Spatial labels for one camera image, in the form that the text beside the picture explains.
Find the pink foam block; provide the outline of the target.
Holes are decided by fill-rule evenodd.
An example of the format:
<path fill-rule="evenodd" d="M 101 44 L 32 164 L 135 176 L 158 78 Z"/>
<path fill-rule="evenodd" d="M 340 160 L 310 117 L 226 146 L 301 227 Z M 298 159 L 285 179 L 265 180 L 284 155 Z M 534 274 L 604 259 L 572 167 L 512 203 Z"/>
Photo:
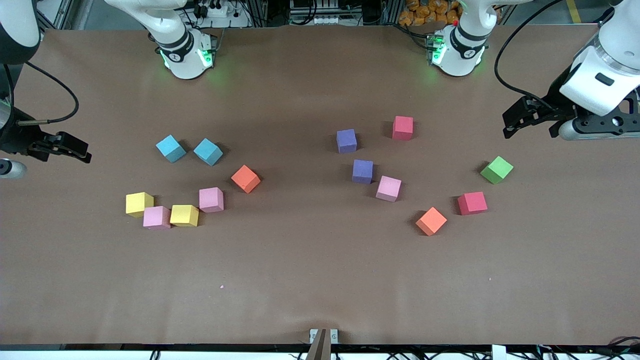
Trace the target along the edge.
<path fill-rule="evenodd" d="M 153 206 L 144 209 L 142 226 L 149 230 L 169 230 L 170 210 L 164 206 Z"/>
<path fill-rule="evenodd" d="M 219 187 L 199 189 L 198 204 L 199 209 L 206 214 L 224 211 L 224 192 Z"/>
<path fill-rule="evenodd" d="M 402 180 L 383 175 L 378 183 L 377 191 L 375 192 L 375 198 L 382 199 L 388 202 L 396 202 L 400 193 L 401 186 Z"/>

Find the red foam block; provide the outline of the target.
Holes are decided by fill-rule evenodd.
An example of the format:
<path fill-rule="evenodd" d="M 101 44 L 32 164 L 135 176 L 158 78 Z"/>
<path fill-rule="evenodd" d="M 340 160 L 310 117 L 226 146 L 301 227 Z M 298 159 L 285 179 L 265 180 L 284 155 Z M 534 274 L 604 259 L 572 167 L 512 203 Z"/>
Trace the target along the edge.
<path fill-rule="evenodd" d="M 414 134 L 414 118 L 396 116 L 391 128 L 391 138 L 396 141 L 410 141 Z"/>
<path fill-rule="evenodd" d="M 462 194 L 457 198 L 457 204 L 461 215 L 482 214 L 489 209 L 482 191 Z"/>

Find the green foam block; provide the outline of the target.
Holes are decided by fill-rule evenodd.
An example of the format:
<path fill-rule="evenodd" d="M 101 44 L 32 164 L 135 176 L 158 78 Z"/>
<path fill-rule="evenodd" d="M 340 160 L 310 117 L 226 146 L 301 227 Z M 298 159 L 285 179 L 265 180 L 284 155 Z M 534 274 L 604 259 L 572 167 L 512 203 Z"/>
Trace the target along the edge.
<path fill-rule="evenodd" d="M 497 156 L 480 171 L 480 175 L 491 184 L 496 185 L 503 182 L 513 169 L 514 166 L 510 162 L 501 156 Z"/>

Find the metal table edge bracket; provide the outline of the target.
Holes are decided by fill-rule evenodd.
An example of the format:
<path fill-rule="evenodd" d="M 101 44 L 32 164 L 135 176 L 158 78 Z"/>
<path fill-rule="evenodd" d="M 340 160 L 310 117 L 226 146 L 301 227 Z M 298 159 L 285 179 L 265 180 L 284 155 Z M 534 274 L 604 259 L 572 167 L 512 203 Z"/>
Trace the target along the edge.
<path fill-rule="evenodd" d="M 318 328 L 311 328 L 311 329 L 309 330 L 309 333 L 308 333 L 308 335 L 309 335 L 309 337 L 308 337 L 308 343 L 309 343 L 309 344 L 312 344 L 312 343 L 313 343 L 313 341 L 315 340 L 315 338 L 317 337 L 317 335 L 318 335 L 319 333 L 321 333 L 321 332 L 322 332 L 322 330 L 321 330 L 321 329 L 318 329 Z M 325 329 L 324 333 L 325 333 L 325 335 L 326 335 L 326 338 L 329 338 L 329 339 L 330 339 L 330 343 L 331 343 L 332 345 L 334 345 L 334 344 L 339 344 L 339 331 L 338 331 L 338 329 L 336 329 L 336 328 L 332 328 L 332 329 Z"/>

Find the yellow foam block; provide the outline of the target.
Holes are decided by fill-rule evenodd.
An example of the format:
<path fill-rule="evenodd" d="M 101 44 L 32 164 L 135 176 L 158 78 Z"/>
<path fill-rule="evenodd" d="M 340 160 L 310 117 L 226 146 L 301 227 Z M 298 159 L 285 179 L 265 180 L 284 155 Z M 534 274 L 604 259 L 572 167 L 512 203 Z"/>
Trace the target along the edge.
<path fill-rule="evenodd" d="M 142 218 L 147 208 L 155 207 L 155 199 L 146 192 L 125 196 L 125 213 L 133 218 Z"/>
<path fill-rule="evenodd" d="M 199 214 L 199 208 L 194 205 L 174 204 L 171 207 L 169 223 L 176 227 L 197 227 Z"/>

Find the purple foam block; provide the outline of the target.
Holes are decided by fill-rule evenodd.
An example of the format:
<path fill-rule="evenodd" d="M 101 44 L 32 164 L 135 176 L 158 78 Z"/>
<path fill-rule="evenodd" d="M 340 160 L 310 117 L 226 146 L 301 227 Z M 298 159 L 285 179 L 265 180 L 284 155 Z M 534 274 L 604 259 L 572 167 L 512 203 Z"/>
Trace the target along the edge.
<path fill-rule="evenodd" d="M 371 184 L 374 174 L 374 162 L 355 159 L 352 164 L 351 180 L 354 183 Z"/>
<path fill-rule="evenodd" d="M 358 150 L 358 140 L 354 129 L 338 130 L 336 144 L 339 154 L 354 153 Z"/>

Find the bag of orange items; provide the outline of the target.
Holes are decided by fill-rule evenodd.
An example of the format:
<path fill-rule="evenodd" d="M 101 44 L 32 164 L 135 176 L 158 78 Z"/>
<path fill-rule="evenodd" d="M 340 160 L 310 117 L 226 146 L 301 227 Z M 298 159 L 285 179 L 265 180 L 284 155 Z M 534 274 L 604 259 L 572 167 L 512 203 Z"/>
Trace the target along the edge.
<path fill-rule="evenodd" d="M 433 22 L 456 25 L 464 7 L 458 0 L 404 0 L 398 15 L 402 27 L 418 27 Z"/>

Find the orange foam block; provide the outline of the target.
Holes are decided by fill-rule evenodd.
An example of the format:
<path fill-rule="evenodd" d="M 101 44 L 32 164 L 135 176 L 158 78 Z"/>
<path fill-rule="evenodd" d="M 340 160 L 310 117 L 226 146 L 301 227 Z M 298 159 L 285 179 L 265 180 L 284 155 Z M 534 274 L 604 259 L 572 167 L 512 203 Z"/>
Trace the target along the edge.
<path fill-rule="evenodd" d="M 231 180 L 244 193 L 249 194 L 261 183 L 261 178 L 246 164 L 243 164 L 232 176 Z"/>
<path fill-rule="evenodd" d="M 435 207 L 431 207 L 416 221 L 416 226 L 426 236 L 435 235 L 448 221 Z"/>

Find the blue foam block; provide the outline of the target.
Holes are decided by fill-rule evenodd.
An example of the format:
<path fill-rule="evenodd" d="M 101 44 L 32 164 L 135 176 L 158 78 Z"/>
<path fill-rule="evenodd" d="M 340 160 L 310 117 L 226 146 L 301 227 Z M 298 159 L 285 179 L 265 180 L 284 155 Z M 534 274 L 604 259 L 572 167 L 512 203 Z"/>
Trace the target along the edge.
<path fill-rule="evenodd" d="M 217 144 L 213 143 L 206 137 L 194 148 L 193 152 L 201 159 L 201 161 L 208 164 L 208 166 L 215 166 L 215 164 L 224 155 L 223 151 Z"/>
<path fill-rule="evenodd" d="M 183 148 L 183 146 L 171 134 L 157 142 L 155 147 L 170 163 L 179 161 L 181 158 L 185 157 L 187 153 L 185 148 Z"/>

